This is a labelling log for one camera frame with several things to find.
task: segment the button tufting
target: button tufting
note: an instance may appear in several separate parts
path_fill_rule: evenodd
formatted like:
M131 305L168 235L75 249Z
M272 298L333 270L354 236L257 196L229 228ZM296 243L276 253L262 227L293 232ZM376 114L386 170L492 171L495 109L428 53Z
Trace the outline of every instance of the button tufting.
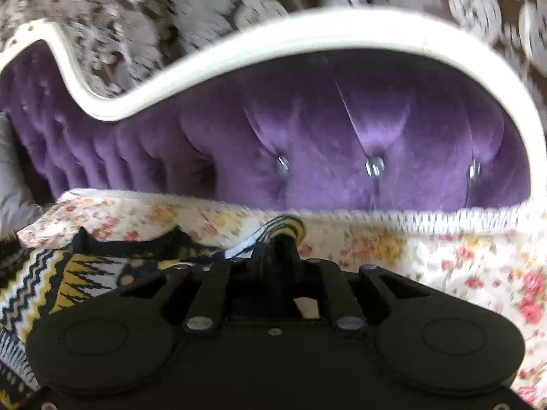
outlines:
M365 163L366 172L371 179L378 179L386 170L384 159L380 156L370 157Z
M478 162L476 159L471 160L471 165L469 165L469 172L467 173L467 177L469 181L474 182L479 178L480 175L480 162Z
M287 178L289 176L291 168L289 166L289 160L285 156L277 157L277 173L283 177Z

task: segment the circular pad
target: circular pad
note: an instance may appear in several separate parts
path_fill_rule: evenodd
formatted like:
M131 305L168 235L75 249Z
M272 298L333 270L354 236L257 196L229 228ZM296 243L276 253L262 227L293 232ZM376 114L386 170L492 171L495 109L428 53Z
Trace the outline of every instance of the circular pad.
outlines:
M480 393L512 378L524 357L519 330L504 317L438 296L401 301L379 326L389 366L429 392Z
M167 361L173 329L149 300L101 299L54 313L31 333L27 353L41 385L79 395L118 392Z

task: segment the pink rose print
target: pink rose print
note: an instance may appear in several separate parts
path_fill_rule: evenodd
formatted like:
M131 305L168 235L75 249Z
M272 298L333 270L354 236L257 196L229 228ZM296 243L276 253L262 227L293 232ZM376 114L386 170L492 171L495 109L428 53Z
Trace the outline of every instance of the pink rose print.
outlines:
M473 257L475 257L475 255L469 251L464 245L461 245L458 247L458 249L456 250L456 254L458 257L460 257L461 259L473 259Z
M135 242L137 240L138 240L138 231L129 231L129 233L127 233L124 238L124 241L126 242Z
M537 370L535 368L530 368L528 372L526 370L519 371L519 378L522 380L529 379L530 377L534 376L537 373Z
M519 387L516 393L531 406L538 398L538 392L535 387Z
M370 248L365 248L364 250L354 252L353 256L362 261L366 261L370 259L371 254L372 251L370 251Z
M120 219L118 219L117 217L111 217L111 216L109 216L109 217L107 217L107 219L106 219L106 225L107 225L108 227L110 227L110 228L113 228L113 227L115 227L115 226L117 226L117 225L119 225L119 224L120 224Z
M33 241L36 239L36 233L34 231L29 231L26 235L28 241Z
M93 230L91 235L97 240L107 241L112 236L112 231L109 231L106 227L101 227Z
M482 283L482 281L476 276L471 276L467 278L467 281L465 281L464 284L472 290L477 290L484 287L484 283Z
M190 239L192 239L194 242L200 241L200 235L197 231L190 231L188 235L190 236Z
M309 256L311 254L312 248L308 244L302 244L298 247L298 252L300 253L300 256Z
M205 231L207 234L209 235L217 235L218 234L218 231L217 231L217 228L215 228L214 226L212 226L210 223L206 223L203 227L202 227L202 230Z
M532 271L527 273L522 281L526 294L539 296L545 291L547 276L540 271Z
M454 263L452 261L443 260L441 262L441 268L443 271L452 270L453 267L454 267Z
M532 299L524 298L520 303L520 313L527 324L538 324L543 317L543 310Z

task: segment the damask wallpaper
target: damask wallpaper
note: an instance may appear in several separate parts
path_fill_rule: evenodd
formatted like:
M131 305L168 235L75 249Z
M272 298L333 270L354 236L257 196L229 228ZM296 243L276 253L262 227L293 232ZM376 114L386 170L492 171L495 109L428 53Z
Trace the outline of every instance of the damask wallpaper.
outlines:
M547 0L0 0L0 48L22 23L56 21L91 88L115 97L233 31L318 6L367 4L442 17L494 47L547 129Z

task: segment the gray cushion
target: gray cushion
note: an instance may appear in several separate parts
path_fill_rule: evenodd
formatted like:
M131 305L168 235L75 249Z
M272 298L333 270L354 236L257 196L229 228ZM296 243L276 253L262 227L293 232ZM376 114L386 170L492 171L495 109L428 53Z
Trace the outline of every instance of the gray cushion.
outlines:
M0 112L0 238L22 230L42 214L25 185L15 152L12 127Z

